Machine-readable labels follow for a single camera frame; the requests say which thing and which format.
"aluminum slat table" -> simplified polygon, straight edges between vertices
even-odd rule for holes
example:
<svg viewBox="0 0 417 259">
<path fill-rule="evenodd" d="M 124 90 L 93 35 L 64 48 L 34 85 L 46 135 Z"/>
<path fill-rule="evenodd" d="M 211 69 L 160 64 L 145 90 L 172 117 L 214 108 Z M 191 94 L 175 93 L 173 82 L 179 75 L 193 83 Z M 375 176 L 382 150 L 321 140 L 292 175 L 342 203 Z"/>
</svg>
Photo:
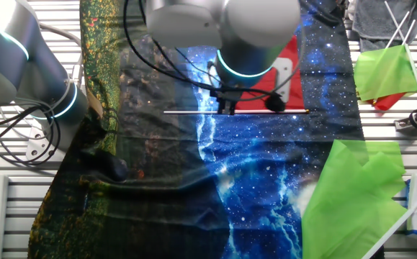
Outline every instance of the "aluminum slat table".
<svg viewBox="0 0 417 259">
<path fill-rule="evenodd" d="M 30 1 L 30 4 L 36 11 L 40 22 L 67 30 L 80 37 L 79 1 L 39 0 Z M 350 33 L 351 21 L 345 21 L 345 25 Z M 73 41 L 52 32 L 43 30 L 42 35 L 56 58 L 62 62 L 68 73 L 72 73 L 73 65 L 76 64 L 81 54 L 81 48 Z M 349 47 L 351 59 L 355 64 L 360 55 L 359 43 L 351 41 Z M 417 36 L 410 45 L 410 49 L 417 68 Z M 359 109 L 365 138 L 374 141 L 398 141 L 407 170 L 404 179 L 407 180 L 417 173 L 417 137 L 403 136 L 394 128 L 396 119 L 405 118 L 412 110 L 417 109 L 417 94 L 402 98 L 382 117 L 370 105 L 360 104 Z M 4 111 L 7 116 L 16 114 L 9 107 Z M 17 128 L 22 133 L 30 133 L 30 126 L 25 122 L 19 123 Z M 13 153 L 24 158 L 27 139 L 10 131 L 3 140 Z M 10 179 L 3 258 L 27 258 L 30 228 L 59 165 L 60 161 L 52 161 L 36 168 L 16 167 L 0 158 L 0 174 L 7 174 Z M 405 204 L 405 192 L 400 192 L 394 199 Z M 404 232 L 405 225 L 386 242 L 386 258 L 417 258 L 417 240 L 406 237 Z"/>
</svg>

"black cable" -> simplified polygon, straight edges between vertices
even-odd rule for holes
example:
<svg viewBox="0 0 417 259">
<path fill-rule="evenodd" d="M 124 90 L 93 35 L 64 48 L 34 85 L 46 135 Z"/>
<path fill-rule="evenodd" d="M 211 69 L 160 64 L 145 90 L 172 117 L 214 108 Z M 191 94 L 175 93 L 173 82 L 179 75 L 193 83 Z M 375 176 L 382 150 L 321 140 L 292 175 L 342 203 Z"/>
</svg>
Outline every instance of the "black cable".
<svg viewBox="0 0 417 259">
<path fill-rule="evenodd" d="M 417 129 L 417 123 L 416 123 L 415 119 L 413 118 L 413 115 L 415 113 L 417 113 L 417 109 L 410 113 L 410 116 L 408 116 L 408 120 L 410 121 L 410 124 Z"/>
<path fill-rule="evenodd" d="M 209 91 L 216 91 L 216 92 L 227 92 L 227 91 L 242 91 L 242 92 L 256 92 L 256 93 L 260 93 L 260 94 L 266 94 L 266 95 L 274 95 L 276 93 L 271 93 L 268 91 L 264 91 L 264 90 L 260 90 L 260 89 L 253 89 L 253 88 L 229 88 L 229 87 L 225 87 L 225 88 L 214 88 L 212 86 L 207 85 L 206 83 L 200 83 L 200 82 L 194 82 L 191 81 L 190 79 L 185 79 L 185 78 L 180 78 L 178 76 L 175 76 L 171 73 L 168 73 L 166 71 L 161 70 L 160 68 L 157 68 L 155 65 L 153 65 L 152 63 L 150 63 L 149 61 L 147 61 L 136 49 L 136 47 L 133 45 L 131 38 L 130 38 L 130 34 L 128 32 L 127 29 L 127 8 L 128 8 L 128 2 L 129 0 L 125 0 L 124 3 L 124 8 L 123 8 L 123 27 L 124 27 L 124 32 L 125 32 L 125 36 L 127 38 L 127 42 L 128 45 L 131 47 L 131 49 L 133 50 L 133 52 L 137 55 L 137 57 L 139 59 L 141 59 L 146 65 L 148 65 L 149 67 L 151 67 L 152 69 L 166 75 L 169 76 L 171 78 L 174 78 L 176 80 L 180 80 L 186 83 L 191 83 L 194 84 L 195 86 L 198 86 L 200 88 L 203 88 L 205 90 L 209 90 Z M 234 100 L 234 99 L 227 99 L 224 98 L 225 100 L 228 101 L 242 101 L 242 100 Z"/>
<path fill-rule="evenodd" d="M 25 110 L 24 112 L 22 112 L 22 113 L 20 113 L 20 114 L 18 114 L 18 115 L 16 115 L 16 116 L 14 116 L 14 117 L 11 117 L 11 118 L 9 118 L 9 119 L 6 119 L 6 120 L 4 120 L 4 121 L 1 121 L 0 122 L 0 125 L 3 125 L 3 124 L 6 124 L 6 123 L 9 123 L 9 122 L 12 122 L 12 121 L 14 121 L 15 119 L 18 119 L 18 118 L 25 118 L 27 115 L 29 115 L 29 114 L 31 114 L 31 113 L 33 113 L 33 112 L 35 112 L 36 110 L 38 110 L 38 108 L 36 108 L 36 107 L 31 107 L 31 108 L 29 108 L 29 109 L 27 109 L 27 110 Z"/>
<path fill-rule="evenodd" d="M 45 116 L 46 116 L 46 118 L 47 118 L 47 120 L 48 120 L 48 122 L 50 122 L 50 120 L 51 120 L 51 118 L 50 118 L 50 116 L 48 116 L 47 114 L 45 114 Z M 50 132 L 53 132 L 53 124 L 50 124 Z M 14 158 L 14 159 L 16 159 L 17 161 L 13 161 L 13 163 L 23 163 L 23 164 L 30 164 L 30 163 L 32 163 L 32 162 L 35 162 L 36 160 L 38 160 L 38 159 L 40 159 L 42 156 L 44 156 L 44 154 L 46 154 L 46 152 L 48 152 L 49 151 L 49 149 L 50 149 L 50 147 L 51 147 L 51 145 L 53 144 L 53 135 L 54 134 L 50 134 L 50 140 L 48 140 L 48 146 L 46 147 L 46 149 L 39 155 L 39 156 L 37 156 L 36 158 L 33 158 L 33 159 L 31 159 L 31 160 L 26 160 L 26 161 L 23 161 L 23 160 L 21 160 L 21 159 L 19 159 L 17 156 L 15 156 L 15 155 L 12 155 L 12 153 L 11 153 L 11 151 L 8 149 L 8 147 L 1 141 L 1 139 L 0 139 L 0 144 L 1 144 L 1 146 Z"/>
<path fill-rule="evenodd" d="M 22 112 L 21 114 L 24 114 L 25 116 L 29 115 L 31 112 L 33 112 L 34 110 L 32 110 L 31 108 L 29 108 L 28 110 Z M 3 137 L 8 131 L 10 131 L 12 129 L 12 127 L 14 127 L 16 124 L 18 124 L 18 122 L 22 121 L 24 119 L 25 116 L 20 116 L 18 119 L 16 119 L 15 122 L 13 122 L 11 125 L 9 125 L 9 127 L 7 127 L 1 134 L 0 134 L 0 138 Z"/>
<path fill-rule="evenodd" d="M 43 108 L 41 107 L 41 106 L 37 106 L 37 109 L 40 109 L 42 112 L 44 111 L 43 110 Z M 47 120 L 48 121 L 50 121 L 52 118 L 50 118 L 50 116 L 47 114 L 47 113 L 45 113 L 44 112 L 44 115 L 46 116 L 46 118 L 47 118 Z M 40 159 L 42 156 L 44 156 L 44 154 L 46 154 L 46 152 L 48 152 L 49 151 L 49 149 L 50 149 L 50 147 L 51 147 L 51 145 L 53 144 L 53 135 L 54 134 L 51 134 L 50 135 L 50 140 L 48 141 L 48 145 L 47 145 L 47 147 L 46 147 L 46 149 L 40 154 L 40 155 L 38 155 L 36 158 L 33 158 L 33 159 L 31 159 L 31 160 L 26 160 L 26 161 L 24 161 L 24 160 L 22 160 L 22 159 L 20 159 L 20 158 L 18 158 L 16 155 L 13 155 L 12 154 L 12 152 L 11 152 L 11 150 L 1 141 L 1 139 L 0 139 L 0 144 L 1 144 L 1 146 L 8 152 L 8 154 L 10 155 L 10 156 L 12 156 L 15 160 L 11 160 L 11 159 L 8 159 L 8 158 L 6 158 L 5 157 L 5 155 L 3 155 L 3 154 L 1 154 L 0 153 L 0 157 L 2 158 L 2 159 L 4 159 L 5 161 L 7 161 L 7 162 L 9 162 L 9 163 L 21 163 L 21 164 L 23 164 L 23 165 L 26 165 L 26 166 L 31 166 L 31 165 L 40 165 L 40 164 L 43 164 L 43 163 L 45 163 L 45 162 L 47 162 L 53 155 L 54 155 L 54 153 L 55 153 L 55 151 L 58 149 L 58 147 L 59 147 L 59 144 L 60 144 L 60 137 L 61 137 L 61 135 L 60 135 L 60 127 L 59 127 L 59 123 L 58 123 L 58 121 L 55 119 L 55 118 L 53 118 L 53 120 L 54 120 L 54 124 L 56 125 L 56 129 L 57 129 L 57 131 L 58 131 L 58 139 L 57 139 L 57 142 L 56 142 L 56 145 L 55 145 L 55 147 L 54 147 L 54 149 L 52 150 L 53 152 L 52 153 L 49 153 L 48 155 L 48 157 L 45 159 L 45 160 L 43 160 L 43 161 L 40 161 L 40 162 L 37 162 L 37 163 L 34 163 L 36 160 L 38 160 L 38 159 Z M 50 131 L 51 132 L 53 132 L 53 124 L 50 124 Z"/>
</svg>

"gray fabric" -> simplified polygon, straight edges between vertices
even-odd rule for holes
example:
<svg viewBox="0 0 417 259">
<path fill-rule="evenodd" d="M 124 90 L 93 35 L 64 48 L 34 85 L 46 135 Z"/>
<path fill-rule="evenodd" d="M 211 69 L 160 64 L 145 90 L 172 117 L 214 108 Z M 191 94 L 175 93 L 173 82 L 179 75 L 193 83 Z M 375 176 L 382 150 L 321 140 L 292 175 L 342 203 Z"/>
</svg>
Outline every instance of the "gray fabric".
<svg viewBox="0 0 417 259">
<path fill-rule="evenodd" d="M 384 48 L 394 35 L 395 27 L 385 0 L 357 0 L 352 29 L 360 35 L 360 51 L 379 50 Z M 408 37 L 407 43 L 412 42 L 417 34 L 417 0 L 387 0 L 397 23 L 402 22 L 408 11 L 410 15 L 403 24 L 401 31 L 404 36 L 415 19 L 416 23 Z M 392 46 L 399 45 L 402 39 L 397 34 Z"/>
</svg>

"green fabric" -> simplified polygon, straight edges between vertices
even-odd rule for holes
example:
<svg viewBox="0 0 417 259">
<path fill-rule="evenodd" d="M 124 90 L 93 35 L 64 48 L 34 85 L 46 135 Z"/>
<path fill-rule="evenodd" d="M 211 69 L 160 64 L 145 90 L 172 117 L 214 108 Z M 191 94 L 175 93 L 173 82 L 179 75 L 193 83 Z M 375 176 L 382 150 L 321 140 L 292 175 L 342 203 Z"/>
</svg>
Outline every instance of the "green fabric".
<svg viewBox="0 0 417 259">
<path fill-rule="evenodd" d="M 354 80 L 362 101 L 417 92 L 415 68 L 411 66 L 406 47 L 399 45 L 360 54 Z"/>
<path fill-rule="evenodd" d="M 406 212 L 396 142 L 335 140 L 302 218 L 303 259 L 360 259 Z"/>
</svg>

